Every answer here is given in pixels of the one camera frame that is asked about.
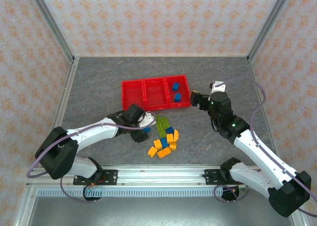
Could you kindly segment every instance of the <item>cable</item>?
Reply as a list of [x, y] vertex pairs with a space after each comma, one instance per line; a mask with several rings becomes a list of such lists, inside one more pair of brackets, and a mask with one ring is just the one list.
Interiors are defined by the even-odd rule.
[[[222, 85], [225, 85], [227, 83], [230, 83], [232, 81], [236, 81], [236, 80], [242, 80], [242, 79], [247, 79], [252, 81], [253, 83], [256, 84], [256, 86], [261, 90], [262, 95], [263, 95], [263, 101], [261, 102], [261, 104], [256, 108], [256, 110], [252, 113], [251, 118], [250, 118], [250, 131], [251, 131], [251, 135], [252, 138], [254, 140], [254, 142], [256, 143], [256, 145], [265, 153], [265, 155], [267, 155], [268, 158], [270, 158], [276, 165], [278, 165], [278, 167], [280, 167], [288, 176], [290, 176], [294, 181], [296, 181], [296, 183], [298, 183], [304, 190], [306, 190], [311, 196], [312, 198], [315, 200], [315, 202], [317, 203], [317, 195], [315, 195], [312, 191], [310, 191], [304, 184], [302, 184], [296, 177], [294, 177], [287, 169], [285, 169], [277, 160], [275, 160], [274, 157], [272, 157], [262, 146], [261, 144], [257, 141], [257, 138], [255, 136], [255, 132], [254, 132], [254, 126], [253, 126], [253, 119], [255, 114], [258, 112], [258, 110], [263, 106], [265, 100], [266, 100], [266, 94], [264, 91], [264, 88], [255, 80], [253, 80], [252, 78], [249, 77], [245, 77], [245, 76], [240, 76], [240, 77], [236, 77], [236, 78], [232, 78], [228, 81], [222, 82], [221, 84], [216, 85], [215, 87], [219, 87]], [[298, 209], [300, 212], [307, 214], [311, 217], [317, 218], [317, 215], [314, 215], [312, 213], [309, 213], [305, 210], [302, 209]]]
[[62, 192], [64, 193], [64, 195], [66, 195], [69, 199], [71, 200], [74, 200], [78, 203], [85, 203], [85, 204], [89, 204], [89, 203], [95, 203], [96, 201], [95, 200], [92, 200], [92, 201], [84, 201], [84, 200], [79, 200], [75, 197], [72, 197], [70, 196], [69, 194], [66, 193], [64, 187], [63, 187], [63, 177], [60, 179], [60, 182], [59, 182], [59, 185], [60, 185], [60, 189], [62, 190]]
[[211, 126], [214, 132], [217, 132], [217, 130], [215, 130], [214, 125], [213, 125], [213, 120], [211, 120]]
[[[235, 200], [233, 201], [227, 201], [227, 200], [223, 200], [223, 199], [219, 199], [218, 196], [216, 196], [216, 190], [219, 188], [219, 187], [224, 187], [224, 188], [227, 188], [228, 190], [230, 190], [234, 197], [236, 197]], [[214, 189], [213, 189], [213, 195], [215, 197], [215, 199], [221, 203], [234, 203], [234, 202], [237, 202], [237, 201], [240, 201], [240, 200], [243, 200], [247, 195], [249, 194], [249, 190], [247, 190], [247, 192], [240, 198], [237, 197], [236, 193], [233, 191], [233, 189], [231, 189], [229, 186], [226, 186], [226, 185], [217, 185]]]
[[[55, 147], [57, 144], [59, 144], [60, 142], [68, 139], [68, 138], [71, 138], [75, 135], [78, 135], [80, 133], [83, 133], [89, 129], [92, 129], [92, 128], [95, 128], [95, 127], [100, 127], [100, 126], [113, 126], [113, 127], [118, 127], [118, 128], [124, 128], [124, 129], [129, 129], [129, 130], [141, 130], [141, 129], [144, 129], [144, 128], [147, 128], [147, 127], [150, 127], [152, 124], [155, 123], [155, 120], [156, 120], [156, 114], [153, 113], [153, 112], [149, 112], [152, 116], [153, 116], [153, 120], [143, 126], [143, 127], [128, 127], [128, 126], [123, 126], [123, 125], [119, 125], [119, 124], [114, 124], [114, 123], [96, 123], [96, 124], [93, 124], [93, 125], [90, 125], [86, 128], [83, 128], [82, 130], [79, 130], [78, 132], [75, 132], [75, 133], [72, 133], [72, 134], [69, 134], [69, 135], [66, 135], [60, 139], [58, 139], [57, 141], [53, 142], [51, 145], [49, 145], [48, 148], [46, 148], [39, 156], [38, 158], [35, 159], [35, 161], [32, 163], [31, 167], [28, 169], [28, 171], [26, 172], [26, 177], [27, 178], [37, 178], [37, 177], [40, 177], [44, 174], [47, 174], [47, 172], [42, 172], [42, 173], [39, 173], [39, 174], [36, 174], [36, 175], [31, 175], [31, 172], [33, 171], [33, 169], [35, 168], [35, 166], [40, 162], [40, 160], [45, 156], [45, 154], [47, 152], [49, 152], [53, 147]], [[62, 180], [63, 180], [63, 177], [60, 179], [60, 188], [62, 190], [62, 192], [69, 198], [69, 199], [72, 199], [76, 202], [79, 202], [79, 203], [92, 203], [92, 202], [96, 202], [96, 201], [83, 201], [83, 200], [79, 200], [79, 199], [76, 199], [72, 196], [70, 196], [69, 194], [66, 193], [66, 191], [64, 190], [63, 188], [63, 185], [62, 185]]]

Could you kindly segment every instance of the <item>gray floor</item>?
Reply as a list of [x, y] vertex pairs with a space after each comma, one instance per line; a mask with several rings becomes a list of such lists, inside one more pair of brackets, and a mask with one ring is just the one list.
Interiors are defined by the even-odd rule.
[[[81, 57], [69, 96], [62, 126], [78, 128], [94, 123], [122, 109], [121, 81], [148, 77], [186, 74], [189, 88], [209, 94], [212, 81], [225, 81], [237, 76], [251, 77], [250, 66], [243, 57]], [[238, 81], [226, 87], [232, 108], [249, 122], [259, 104], [253, 83]], [[159, 135], [155, 127], [150, 139], [135, 143], [130, 135], [103, 140], [78, 155], [93, 157], [101, 165], [114, 164], [208, 164], [219, 165], [231, 157], [252, 164], [211, 128], [206, 112], [195, 107], [156, 111], [166, 116], [179, 130], [177, 150], [164, 159], [150, 158], [147, 151]], [[255, 120], [255, 130], [272, 148], [262, 113]]]
[[106, 198], [79, 204], [38, 198], [29, 226], [292, 226], [257, 192], [224, 204], [213, 197]]

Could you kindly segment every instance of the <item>black mounting bracket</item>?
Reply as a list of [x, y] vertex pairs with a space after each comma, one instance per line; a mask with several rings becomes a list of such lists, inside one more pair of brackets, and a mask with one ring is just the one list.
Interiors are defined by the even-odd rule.
[[[103, 170], [97, 185], [117, 185], [118, 170]], [[91, 180], [82, 176], [74, 176], [74, 185], [89, 185]]]
[[206, 180], [206, 185], [238, 185], [235, 180], [225, 180], [221, 175], [220, 169], [206, 169], [203, 177]]

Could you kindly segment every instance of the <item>green block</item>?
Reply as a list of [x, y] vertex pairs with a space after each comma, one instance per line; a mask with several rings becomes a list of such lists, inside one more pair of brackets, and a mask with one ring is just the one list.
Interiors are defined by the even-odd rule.
[[161, 118], [161, 122], [163, 124], [164, 129], [167, 129], [170, 127], [170, 124], [169, 124], [168, 119], [166, 117]]
[[159, 134], [159, 137], [160, 138], [165, 138], [166, 137], [166, 132], [165, 132], [165, 129], [163, 127], [163, 125], [159, 125], [157, 126], [157, 129], [158, 129], [158, 134]]
[[161, 117], [159, 115], [157, 115], [155, 120], [156, 120], [156, 125], [162, 125]]

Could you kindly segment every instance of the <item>blue block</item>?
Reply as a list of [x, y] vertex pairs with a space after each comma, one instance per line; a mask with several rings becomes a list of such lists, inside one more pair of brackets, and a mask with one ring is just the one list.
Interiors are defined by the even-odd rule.
[[175, 94], [175, 97], [174, 97], [174, 101], [175, 101], [175, 102], [180, 102], [180, 98], [181, 98], [181, 97], [182, 97], [181, 94], [176, 93], [176, 94]]
[[162, 144], [162, 149], [168, 147], [167, 139], [166, 138], [161, 138], [160, 143]]
[[172, 127], [169, 127], [165, 130], [167, 133], [174, 133], [174, 129]]
[[145, 132], [145, 133], [148, 133], [148, 132], [150, 132], [150, 131], [151, 131], [151, 128], [150, 128], [150, 127], [146, 127], [146, 128], [143, 129], [143, 132]]
[[174, 82], [173, 87], [172, 87], [172, 90], [173, 90], [173, 91], [178, 91], [178, 88], [179, 88], [179, 83]]

